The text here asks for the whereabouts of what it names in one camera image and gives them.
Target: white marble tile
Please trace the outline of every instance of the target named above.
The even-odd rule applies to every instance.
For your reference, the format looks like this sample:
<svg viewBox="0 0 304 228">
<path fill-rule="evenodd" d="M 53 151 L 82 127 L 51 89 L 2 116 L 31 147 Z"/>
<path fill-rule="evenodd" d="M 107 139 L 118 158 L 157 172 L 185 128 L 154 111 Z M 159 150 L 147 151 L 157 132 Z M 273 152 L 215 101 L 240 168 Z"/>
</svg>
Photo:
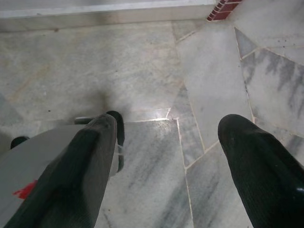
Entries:
<svg viewBox="0 0 304 228">
<path fill-rule="evenodd" d="M 218 123 L 227 114 L 251 119 L 232 26 L 206 24 L 178 44 L 185 85 L 205 149 L 218 140 Z"/>
<path fill-rule="evenodd" d="M 192 228 L 176 121 L 126 123 L 125 136 L 95 227 Z"/>
<path fill-rule="evenodd" d="M 170 22 L 0 38 L 1 92 L 30 121 L 170 108 L 182 84 Z"/>
<path fill-rule="evenodd" d="M 0 94 L 0 125 L 12 125 L 22 121 L 22 116 L 9 101 Z"/>
<path fill-rule="evenodd" d="M 174 20 L 172 21 L 173 33 L 176 42 L 179 42 L 186 37 L 196 32 L 203 24 L 205 20 Z"/>
<path fill-rule="evenodd" d="M 38 129 L 38 134 L 55 129 L 60 126 L 69 125 L 72 123 L 69 123 L 64 120 L 48 120 L 48 121 L 41 121 L 40 126 Z"/>
<path fill-rule="evenodd" d="M 304 65 L 304 47 L 272 47 L 270 50 L 298 64 Z"/>
<path fill-rule="evenodd" d="M 247 0 L 229 17 L 261 47 L 304 45 L 302 0 Z"/>
<path fill-rule="evenodd" d="M 243 58 L 245 55 L 256 49 L 257 46 L 237 28 L 235 28 L 235 32 L 239 55 Z"/>
<path fill-rule="evenodd" d="M 180 142 L 185 166 L 204 154 L 199 129 L 192 113 L 188 92 L 183 85 L 168 113 L 168 118 L 178 118 Z"/>
<path fill-rule="evenodd" d="M 150 121 L 157 119 L 166 119 L 170 108 L 155 109 L 148 111 L 134 111 L 121 113 L 123 115 L 123 121 L 125 122 L 138 122 L 138 121 Z"/>
<path fill-rule="evenodd" d="M 218 143 L 187 170 L 195 228 L 252 228 Z"/>
<path fill-rule="evenodd" d="M 253 115 L 304 135 L 304 66 L 262 49 L 242 61 Z"/>
</svg>

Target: marble floor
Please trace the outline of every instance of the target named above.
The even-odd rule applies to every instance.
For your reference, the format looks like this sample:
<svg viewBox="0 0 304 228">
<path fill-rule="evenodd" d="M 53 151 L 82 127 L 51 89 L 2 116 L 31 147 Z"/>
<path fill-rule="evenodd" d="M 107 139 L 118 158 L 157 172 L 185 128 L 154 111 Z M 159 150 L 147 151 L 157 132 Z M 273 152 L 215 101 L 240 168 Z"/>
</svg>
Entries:
<svg viewBox="0 0 304 228">
<path fill-rule="evenodd" d="M 126 122 L 125 165 L 107 185 L 97 228 L 252 227 L 217 126 L 240 114 L 304 164 L 304 29 L 285 13 L 285 33 L 264 32 L 243 15 L 257 9 L 248 2 L 221 23 L 0 34 L 0 155 L 15 136 L 114 109 Z"/>
</svg>

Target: tile grout line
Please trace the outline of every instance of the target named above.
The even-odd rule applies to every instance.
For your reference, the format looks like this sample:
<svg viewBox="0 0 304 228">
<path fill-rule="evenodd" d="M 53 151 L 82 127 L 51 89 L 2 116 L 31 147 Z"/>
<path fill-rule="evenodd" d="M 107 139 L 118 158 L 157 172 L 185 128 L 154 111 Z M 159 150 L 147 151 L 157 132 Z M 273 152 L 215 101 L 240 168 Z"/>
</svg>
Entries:
<svg viewBox="0 0 304 228">
<path fill-rule="evenodd" d="M 288 130 L 288 129 L 284 128 L 284 127 L 277 126 L 276 124 L 274 124 L 274 123 L 272 123 L 272 122 L 270 122 L 270 121 L 265 121 L 265 122 L 266 122 L 267 124 L 272 125 L 273 127 L 279 128 L 279 129 L 281 129 L 281 130 L 285 130 L 285 131 L 289 132 L 289 133 L 292 134 L 292 135 L 295 135 L 295 136 L 297 136 L 297 137 L 300 137 L 300 138 L 304 139 L 304 135 L 299 135 L 298 133 L 296 133 L 296 132 L 294 132 L 294 131 L 292 131 L 292 130 Z"/>
<path fill-rule="evenodd" d="M 233 27 L 234 28 L 236 28 L 237 30 L 239 30 L 241 33 L 243 33 L 243 35 L 245 36 L 245 37 L 247 37 L 255 46 L 257 46 L 257 47 L 259 47 L 259 45 L 255 42 L 255 41 L 253 41 L 251 38 L 249 38 L 242 30 L 240 30 L 236 25 L 233 25 Z"/>
<path fill-rule="evenodd" d="M 180 38 L 179 40 L 176 41 L 176 45 L 178 45 L 179 43 L 181 43 L 182 41 L 186 40 L 188 37 L 192 36 L 194 33 L 196 33 L 198 31 L 198 29 L 188 33 L 187 35 L 183 36 L 182 38 Z"/>
<path fill-rule="evenodd" d="M 286 59 L 288 59 L 289 61 L 292 61 L 292 62 L 294 62 L 294 63 L 296 63 L 296 64 L 299 64 L 299 65 L 301 65 L 301 66 L 304 66 L 304 64 L 298 63 L 298 62 L 296 62 L 296 61 L 290 59 L 290 58 L 287 57 L 287 56 L 283 56 L 282 54 L 276 53 L 276 52 L 270 50 L 268 47 L 264 47 L 263 49 L 265 49 L 265 50 L 267 50 L 267 51 L 270 51 L 271 53 L 273 53 L 273 54 L 275 54 L 275 55 L 278 55 L 278 56 L 280 56 L 280 57 L 286 58 Z"/>
<path fill-rule="evenodd" d="M 190 214 L 191 214 L 191 219 L 192 219 L 192 222 L 193 222 L 191 198 L 190 198 L 190 192 L 189 192 L 189 186 L 188 186 L 188 180 L 187 180 L 187 170 L 185 168 L 184 152 L 182 150 L 182 145 L 181 145 L 180 122 L 179 122 L 178 118 L 176 118 L 176 124 L 177 124 L 177 130 L 178 130 L 178 133 L 179 133 L 180 151 L 181 151 L 181 157 L 182 157 L 182 162 L 183 162 L 183 166 L 184 166 L 183 169 L 184 169 L 184 174 L 185 174 L 185 181 L 186 181 L 187 195 L 188 195 L 188 201 L 189 201 L 189 207 L 190 207 Z"/>
<path fill-rule="evenodd" d="M 177 131 L 179 133 L 179 141 L 180 141 L 180 150 L 181 150 L 181 155 L 182 155 L 182 163 L 185 169 L 185 158 L 184 158 L 184 151 L 182 149 L 182 145 L 181 145 L 181 131 L 180 131 L 180 122 L 179 122 L 179 118 L 176 118 L 176 125 L 177 125 Z"/>
<path fill-rule="evenodd" d="M 255 49 L 253 49 L 252 51 L 250 51 L 248 54 L 244 55 L 243 57 L 240 58 L 240 61 L 244 60 L 245 58 L 247 58 L 248 56 L 250 56 L 252 53 L 254 53 L 255 51 L 259 50 L 259 47 L 256 47 Z"/>
<path fill-rule="evenodd" d="M 198 129 L 198 131 L 199 131 L 200 142 L 201 142 L 201 145 L 203 146 L 203 151 L 205 152 L 205 145 L 204 145 L 204 142 L 203 142 L 203 138 L 202 138 L 202 136 L 201 136 L 201 133 L 200 133 L 199 124 L 198 124 L 198 121 L 196 120 L 196 116 L 195 116 L 195 114 L 194 114 L 193 107 L 192 107 L 192 103 L 191 103 L 190 99 L 189 99 L 189 104 L 190 104 L 190 107 L 191 107 L 192 115 L 193 115 L 194 120 L 195 120 L 196 127 L 197 127 L 197 129 Z"/>
<path fill-rule="evenodd" d="M 235 35 L 235 38 L 236 38 L 236 43 L 237 43 L 237 48 L 238 48 L 238 38 L 237 38 L 237 33 L 235 32 L 235 29 L 239 30 L 236 26 L 233 26 L 234 28 L 234 35 Z M 251 52 L 249 52 L 247 55 L 244 55 L 243 57 L 241 57 L 241 53 L 239 51 L 239 48 L 238 48 L 238 53 L 239 53 L 239 57 L 240 57 L 240 65 L 242 65 L 242 60 L 245 59 L 246 57 L 248 57 L 249 55 L 251 55 L 252 53 L 254 53 L 257 49 L 258 49 L 258 45 L 253 42 L 251 39 L 249 39 L 252 43 L 255 44 L 256 48 L 254 50 L 252 50 Z M 248 105 L 249 105 L 249 109 L 250 109 L 250 114 L 251 114 L 251 120 L 252 122 L 254 122 L 254 116 L 253 116 L 253 112 L 252 112 L 252 107 L 251 107 L 251 102 L 250 102 L 250 98 L 249 98 L 249 93 L 248 93 L 248 89 L 247 89 L 247 85 L 246 85 L 246 81 L 245 81 L 245 78 L 244 78 L 244 72 L 243 72 L 243 67 L 241 67 L 241 74 L 242 74 L 242 77 L 243 77 L 243 80 L 244 80 L 244 86 L 245 86 L 245 90 L 246 90 L 246 95 L 247 95 L 247 101 L 248 101 Z"/>
<path fill-rule="evenodd" d="M 168 112 L 167 112 L 166 117 L 165 117 L 166 119 L 168 119 L 168 115 L 169 115 L 170 111 L 171 111 L 171 108 L 168 109 Z"/>
<path fill-rule="evenodd" d="M 148 119 L 148 120 L 125 121 L 125 123 L 141 123 L 141 122 L 162 121 L 162 120 L 174 120 L 174 119 L 156 118 L 156 119 Z"/>
<path fill-rule="evenodd" d="M 213 143 L 206 151 L 205 153 L 208 153 L 213 147 L 215 147 L 219 143 L 219 140 L 217 140 L 215 143 Z"/>
<path fill-rule="evenodd" d="M 217 140 L 214 144 L 212 144 L 203 155 L 201 155 L 200 157 L 198 157 L 197 159 L 195 159 L 190 165 L 188 165 L 185 169 L 189 169 L 192 167 L 192 165 L 194 165 L 199 159 L 201 159 L 206 153 L 208 153 L 213 147 L 215 147 L 217 144 L 219 143 L 219 140 Z"/>
<path fill-rule="evenodd" d="M 189 200 L 190 214 L 191 214 L 191 219 L 192 219 L 192 223 L 193 223 L 193 227 L 194 227 L 192 204 L 191 204 L 190 191 L 189 191 L 188 179 L 187 179 L 187 170 L 184 170 L 184 171 L 185 171 L 185 179 L 186 179 L 186 187 L 187 187 L 187 194 L 188 194 L 188 200 Z"/>
</svg>

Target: red sticker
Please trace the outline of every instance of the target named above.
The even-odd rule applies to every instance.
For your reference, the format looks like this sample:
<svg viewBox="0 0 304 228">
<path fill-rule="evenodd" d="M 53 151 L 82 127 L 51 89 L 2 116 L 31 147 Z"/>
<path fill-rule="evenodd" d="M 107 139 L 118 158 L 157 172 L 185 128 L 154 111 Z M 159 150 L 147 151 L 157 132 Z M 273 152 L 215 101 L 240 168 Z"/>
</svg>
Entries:
<svg viewBox="0 0 304 228">
<path fill-rule="evenodd" d="M 35 187 L 36 183 L 37 183 L 37 180 L 35 180 L 34 182 L 28 184 L 23 189 L 20 189 L 20 190 L 14 192 L 13 195 L 18 195 L 18 198 L 24 200 L 30 194 L 30 192 L 33 190 L 33 188 Z"/>
</svg>

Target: brick edge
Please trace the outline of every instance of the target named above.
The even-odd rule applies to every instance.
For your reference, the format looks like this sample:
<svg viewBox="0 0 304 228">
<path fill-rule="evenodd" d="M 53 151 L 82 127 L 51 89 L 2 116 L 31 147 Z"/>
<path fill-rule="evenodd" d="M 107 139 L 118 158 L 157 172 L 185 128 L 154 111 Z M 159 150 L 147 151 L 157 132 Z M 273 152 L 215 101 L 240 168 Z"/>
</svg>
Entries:
<svg viewBox="0 0 304 228">
<path fill-rule="evenodd" d="M 224 20 L 243 0 L 220 0 L 207 17 L 207 21 Z"/>
</svg>

